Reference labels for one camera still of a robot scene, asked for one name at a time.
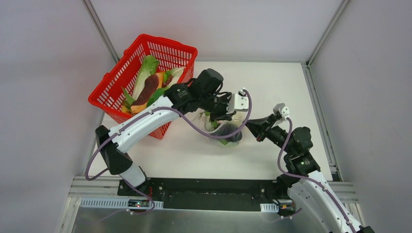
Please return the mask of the clear dotted zip top bag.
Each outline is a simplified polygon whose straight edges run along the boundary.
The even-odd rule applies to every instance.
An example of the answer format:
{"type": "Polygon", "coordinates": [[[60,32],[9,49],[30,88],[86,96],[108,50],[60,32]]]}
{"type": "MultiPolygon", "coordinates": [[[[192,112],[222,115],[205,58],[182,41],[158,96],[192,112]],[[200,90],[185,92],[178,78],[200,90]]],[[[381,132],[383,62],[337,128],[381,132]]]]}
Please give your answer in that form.
{"type": "MultiPolygon", "coordinates": [[[[201,111],[199,119],[203,122],[203,130],[213,136],[224,136],[235,132],[245,119],[245,113],[236,113],[232,116],[232,120],[218,120],[212,121],[210,113],[201,111]]],[[[223,139],[211,139],[213,142],[219,142],[224,146],[235,146],[242,140],[243,134],[241,131],[235,135],[223,139]]]]}

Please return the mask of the purple eggplant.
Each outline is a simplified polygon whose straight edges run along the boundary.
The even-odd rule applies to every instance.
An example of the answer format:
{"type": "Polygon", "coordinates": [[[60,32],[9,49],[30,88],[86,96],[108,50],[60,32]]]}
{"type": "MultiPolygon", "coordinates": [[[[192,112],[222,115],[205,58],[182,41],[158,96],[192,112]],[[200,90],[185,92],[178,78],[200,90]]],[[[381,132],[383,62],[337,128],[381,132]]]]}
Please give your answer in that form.
{"type": "MultiPolygon", "coordinates": [[[[237,125],[235,124],[231,124],[231,123],[226,123],[225,125],[223,125],[220,130],[219,130],[219,135],[228,135],[233,133],[234,131],[236,131],[238,129],[237,125]]],[[[220,139],[220,142],[224,145],[228,144],[228,143],[238,143],[242,140],[242,132],[238,132],[235,135],[228,137],[228,138],[224,138],[224,139],[220,139]]]]}

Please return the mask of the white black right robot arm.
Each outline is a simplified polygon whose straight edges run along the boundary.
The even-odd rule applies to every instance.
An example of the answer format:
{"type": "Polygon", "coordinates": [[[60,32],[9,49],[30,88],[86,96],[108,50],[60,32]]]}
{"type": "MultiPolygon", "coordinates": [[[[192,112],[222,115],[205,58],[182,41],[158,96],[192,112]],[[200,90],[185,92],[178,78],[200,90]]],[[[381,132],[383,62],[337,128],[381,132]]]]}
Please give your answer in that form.
{"type": "Polygon", "coordinates": [[[245,124],[256,141],[268,139],[281,149],[277,166],[282,174],[276,179],[276,194],[295,201],[323,233],[372,233],[372,227],[362,225],[350,214],[325,179],[310,153],[310,128],[294,128],[287,118],[286,131],[276,125],[280,119],[279,114],[271,114],[245,124]]]}

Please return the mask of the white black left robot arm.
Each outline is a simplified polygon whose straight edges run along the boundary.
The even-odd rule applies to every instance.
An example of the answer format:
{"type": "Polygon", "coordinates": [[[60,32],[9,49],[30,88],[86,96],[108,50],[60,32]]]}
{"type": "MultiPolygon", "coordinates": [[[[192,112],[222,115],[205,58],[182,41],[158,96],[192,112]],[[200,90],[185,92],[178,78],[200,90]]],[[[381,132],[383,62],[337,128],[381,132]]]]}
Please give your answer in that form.
{"type": "Polygon", "coordinates": [[[132,161],[127,152],[139,140],[160,126],[198,109],[210,113],[216,120],[231,120],[231,92],[222,92],[223,77],[208,68],[197,78],[176,83],[142,112],[113,129],[101,125],[95,130],[98,152],[112,175],[120,175],[136,196],[147,193],[148,183],[142,168],[132,161]]]}

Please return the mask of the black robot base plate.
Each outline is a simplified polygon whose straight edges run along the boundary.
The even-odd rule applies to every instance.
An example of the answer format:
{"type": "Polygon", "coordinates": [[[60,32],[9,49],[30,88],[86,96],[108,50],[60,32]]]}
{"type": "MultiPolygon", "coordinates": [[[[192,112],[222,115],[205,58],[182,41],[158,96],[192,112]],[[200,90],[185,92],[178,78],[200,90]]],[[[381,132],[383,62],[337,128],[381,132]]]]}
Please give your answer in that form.
{"type": "Polygon", "coordinates": [[[278,180],[150,178],[138,190],[165,209],[257,212],[290,202],[287,188],[278,180]]]}

